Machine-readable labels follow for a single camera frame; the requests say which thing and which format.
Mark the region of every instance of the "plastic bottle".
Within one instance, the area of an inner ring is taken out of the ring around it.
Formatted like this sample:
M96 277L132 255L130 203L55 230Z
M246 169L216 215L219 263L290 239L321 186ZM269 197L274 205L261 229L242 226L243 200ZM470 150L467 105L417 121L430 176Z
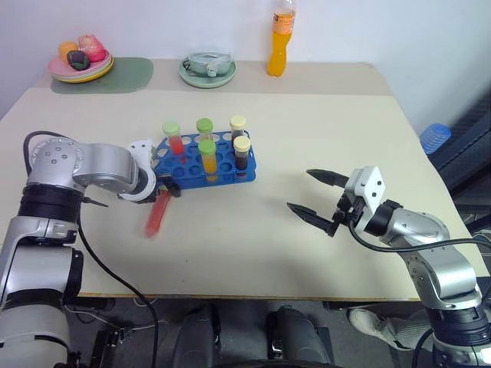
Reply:
M205 173L216 173L216 145L212 140L202 140L198 144L199 153L201 154L201 160L203 162L203 168ZM218 176L207 176L206 180L209 182L215 182Z
M423 151L430 155L436 152L452 135L448 126L443 124L431 124L420 135L421 146Z
M179 124L175 121L167 121L162 124L162 130L169 138L168 142L173 154L176 156L182 155L184 153L184 145Z
M251 140L246 136L238 136L233 141L233 149L236 156L236 168L237 170L247 169L247 163L249 161L249 150L251 148ZM237 177L244 179L246 177L245 172L238 172Z
M294 0L278 0L273 15L272 54L268 74L280 77L286 67L286 45L290 41L295 21Z
M232 117L232 119L230 119L230 130L232 132L232 146L233 146L233 141L238 136L244 135L245 126L246 126L245 117L241 117L240 115L235 115L234 117Z
M213 140L213 122L204 117L196 121L196 128L199 132L199 140Z

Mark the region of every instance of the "shoe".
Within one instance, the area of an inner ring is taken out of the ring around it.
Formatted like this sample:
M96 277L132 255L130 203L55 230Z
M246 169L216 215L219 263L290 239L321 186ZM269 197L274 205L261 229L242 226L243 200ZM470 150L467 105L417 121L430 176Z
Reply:
M411 350L411 348L404 347L398 341L388 340L382 333L382 323L384 320L369 310L351 309L348 311L348 319L351 326L362 334L377 337L396 350Z

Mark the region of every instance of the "test tube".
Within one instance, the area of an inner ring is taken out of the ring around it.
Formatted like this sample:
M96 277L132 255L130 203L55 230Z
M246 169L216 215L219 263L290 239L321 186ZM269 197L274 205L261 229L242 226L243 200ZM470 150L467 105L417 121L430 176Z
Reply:
M196 128L199 132L199 140L213 140L213 122L204 117L196 121Z
M240 115L235 115L230 119L230 129L232 131L232 146L233 141L236 140L238 136L244 135L244 126L246 125L245 117Z
M179 124L176 121L167 121L162 124L162 130L168 137L169 146L173 154L176 156L182 155L184 153L184 145Z
M201 160L203 161L203 168L205 173L216 173L216 145L212 140L202 140L198 144L199 153L201 154ZM207 176L206 180L209 182L215 182L218 176Z
M247 162L249 161L249 150L251 148L251 140L246 136L238 136L233 141L233 149L236 155L236 168L237 170L247 169ZM238 172L237 177L245 179L245 172Z

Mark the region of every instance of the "yellow plate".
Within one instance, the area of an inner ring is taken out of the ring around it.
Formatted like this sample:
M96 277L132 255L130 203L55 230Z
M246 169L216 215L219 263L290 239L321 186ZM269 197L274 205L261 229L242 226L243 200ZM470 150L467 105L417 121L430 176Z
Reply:
M91 75L89 77L84 77L84 78L80 78L80 79L62 79L62 78L55 78L53 76L52 77L54 79L56 79L57 81L65 82L65 83L84 83L84 82L93 81L94 79L98 79L99 77L102 77L108 71L110 71L110 69L113 67L113 65L114 65L114 57L111 57L110 63L105 69L103 69L99 73Z

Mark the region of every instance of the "beige tabletop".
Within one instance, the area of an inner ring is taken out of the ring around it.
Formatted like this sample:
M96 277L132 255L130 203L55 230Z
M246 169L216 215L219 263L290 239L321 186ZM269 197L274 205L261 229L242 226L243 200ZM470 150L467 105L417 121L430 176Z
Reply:
M280 79L264 65L239 63L232 82L197 90L177 75L177 61L155 61L145 90L132 94L62 95L43 77L1 121L0 238L18 210L26 175L21 143L32 130L52 130L81 142L158 144L164 120L195 133L209 117L227 130L242 114L257 161L256 180L183 192L171 199L159 235L143 226L150 205L117 200L99 188L87 195L110 205L84 205L84 230L100 258L145 294L300 297L326 300L406 300L417 293L397 255L369 251L344 227L334 238L307 225L286 202L330 218L342 189L306 169L350 175L377 165L385 198L436 215L453 238L469 236L448 191L420 147L382 76L366 64L290 64ZM365 236L371 242L374 237ZM76 248L83 246L77 240ZM473 245L458 249L477 275L488 275ZM85 255L81 294L129 294Z

